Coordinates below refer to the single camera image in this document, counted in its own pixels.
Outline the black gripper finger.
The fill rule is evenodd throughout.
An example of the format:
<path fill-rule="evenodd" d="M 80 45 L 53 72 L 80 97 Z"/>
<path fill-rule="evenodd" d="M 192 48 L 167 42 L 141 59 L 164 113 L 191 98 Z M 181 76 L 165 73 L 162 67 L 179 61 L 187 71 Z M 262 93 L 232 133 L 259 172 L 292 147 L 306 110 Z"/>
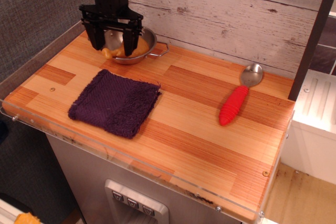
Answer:
<path fill-rule="evenodd" d="M 123 44 L 126 56 L 130 56 L 137 48 L 139 33 L 137 30 L 126 29 L 123 31 Z"/>
<path fill-rule="evenodd" d="M 89 41 L 95 50 L 101 50 L 105 45 L 104 30 L 96 24 L 83 23 Z"/>

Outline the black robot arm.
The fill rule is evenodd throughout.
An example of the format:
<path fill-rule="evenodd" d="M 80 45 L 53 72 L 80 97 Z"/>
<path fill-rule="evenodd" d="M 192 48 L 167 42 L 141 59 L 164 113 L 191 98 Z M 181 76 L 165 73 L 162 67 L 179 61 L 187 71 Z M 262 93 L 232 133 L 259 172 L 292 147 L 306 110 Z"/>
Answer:
<path fill-rule="evenodd" d="M 129 8 L 129 0 L 94 0 L 93 5 L 80 5 L 82 23 L 94 49 L 105 45 L 104 32 L 122 32 L 125 55 L 130 56 L 137 48 L 142 34 L 143 16 Z"/>

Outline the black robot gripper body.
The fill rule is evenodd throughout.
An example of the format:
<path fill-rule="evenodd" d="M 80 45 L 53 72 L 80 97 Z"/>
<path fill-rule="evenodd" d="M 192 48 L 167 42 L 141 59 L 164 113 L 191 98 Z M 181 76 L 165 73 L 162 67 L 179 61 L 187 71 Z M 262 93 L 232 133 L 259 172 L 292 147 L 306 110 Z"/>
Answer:
<path fill-rule="evenodd" d="M 98 35 L 107 29 L 142 32 L 143 16 L 129 8 L 129 0 L 94 0 L 94 4 L 81 5 L 79 9 L 89 35 Z"/>

